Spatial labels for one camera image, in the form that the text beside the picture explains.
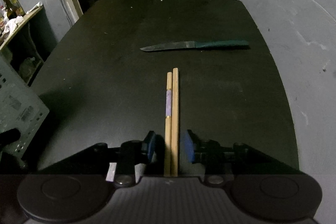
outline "table top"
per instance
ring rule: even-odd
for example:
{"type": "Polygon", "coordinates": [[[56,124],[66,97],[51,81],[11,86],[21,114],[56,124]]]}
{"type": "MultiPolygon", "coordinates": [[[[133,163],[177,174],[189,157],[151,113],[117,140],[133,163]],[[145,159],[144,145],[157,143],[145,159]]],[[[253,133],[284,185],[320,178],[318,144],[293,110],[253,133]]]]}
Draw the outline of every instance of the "table top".
{"type": "Polygon", "coordinates": [[[8,45],[8,43],[13,39],[13,37],[26,25],[29,20],[31,20],[39,11],[43,9],[42,7],[37,7],[35,10],[23,16],[23,21],[19,23],[18,27],[3,41],[0,45],[0,51],[8,45]]]}
{"type": "MultiPolygon", "coordinates": [[[[97,142],[164,136],[166,75],[179,68],[180,132],[243,142],[298,168],[277,67],[238,0],[100,0],[69,30],[32,84],[57,126],[39,167],[97,142]],[[164,42],[247,40],[248,50],[143,52],[164,42]]],[[[180,172],[193,171],[180,160],[180,172]]]]}

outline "knife blade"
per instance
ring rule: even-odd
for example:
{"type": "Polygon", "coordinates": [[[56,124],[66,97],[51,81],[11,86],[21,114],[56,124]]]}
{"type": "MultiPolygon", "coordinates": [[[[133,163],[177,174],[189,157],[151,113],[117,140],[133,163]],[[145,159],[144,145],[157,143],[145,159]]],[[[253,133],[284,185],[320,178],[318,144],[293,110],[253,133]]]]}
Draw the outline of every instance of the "knife blade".
{"type": "Polygon", "coordinates": [[[212,42],[197,42],[197,41],[181,41],[157,44],[149,47],[140,48],[144,52],[169,51],[188,48],[221,48],[221,47],[239,47],[248,46],[249,43],[245,40],[225,40],[212,42]]]}

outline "wooden chopstick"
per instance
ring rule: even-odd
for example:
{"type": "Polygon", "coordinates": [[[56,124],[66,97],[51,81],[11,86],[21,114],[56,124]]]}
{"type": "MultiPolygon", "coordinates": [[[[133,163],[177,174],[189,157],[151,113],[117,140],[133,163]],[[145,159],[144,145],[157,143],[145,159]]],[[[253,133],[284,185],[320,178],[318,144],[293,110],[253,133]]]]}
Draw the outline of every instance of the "wooden chopstick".
{"type": "Polygon", "coordinates": [[[166,124],[165,124],[165,161],[164,171],[165,177],[170,176],[170,160],[171,160],[171,102],[172,102],[172,80],[173,74],[167,73],[167,92],[166,92],[166,124]]]}
{"type": "Polygon", "coordinates": [[[170,175],[177,177],[179,172],[179,70],[173,69],[173,99],[171,124],[171,165],[170,175]]]}

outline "green knife handle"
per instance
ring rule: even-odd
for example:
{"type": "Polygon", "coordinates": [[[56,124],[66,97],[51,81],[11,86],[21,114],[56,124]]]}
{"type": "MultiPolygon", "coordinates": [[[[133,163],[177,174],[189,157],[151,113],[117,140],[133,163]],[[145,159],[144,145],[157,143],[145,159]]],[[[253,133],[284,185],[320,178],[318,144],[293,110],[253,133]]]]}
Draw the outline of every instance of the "green knife handle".
{"type": "Polygon", "coordinates": [[[245,40],[195,42],[196,48],[234,47],[234,46],[248,46],[248,45],[249,43],[245,40]]]}

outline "metal bolt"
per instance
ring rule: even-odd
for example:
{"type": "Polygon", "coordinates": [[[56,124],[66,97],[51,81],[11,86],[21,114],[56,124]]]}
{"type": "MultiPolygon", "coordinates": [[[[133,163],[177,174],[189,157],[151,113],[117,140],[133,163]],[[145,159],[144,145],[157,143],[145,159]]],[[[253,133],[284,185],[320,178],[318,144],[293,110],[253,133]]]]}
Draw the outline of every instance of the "metal bolt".
{"type": "Polygon", "coordinates": [[[132,183],[132,178],[129,175],[120,175],[115,180],[120,185],[129,185],[132,183]]]}
{"type": "Polygon", "coordinates": [[[224,182],[224,179],[221,176],[213,175],[208,177],[208,182],[210,184],[221,184],[224,182]]]}

